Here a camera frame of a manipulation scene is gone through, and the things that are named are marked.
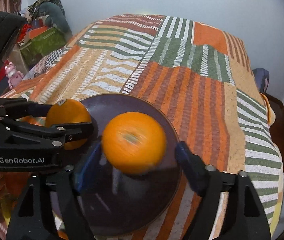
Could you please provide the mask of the person's hand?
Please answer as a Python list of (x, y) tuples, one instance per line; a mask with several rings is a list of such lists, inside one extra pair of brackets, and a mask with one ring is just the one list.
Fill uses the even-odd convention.
[(6, 194), (19, 197), (30, 175), (31, 172), (0, 172), (0, 199)]

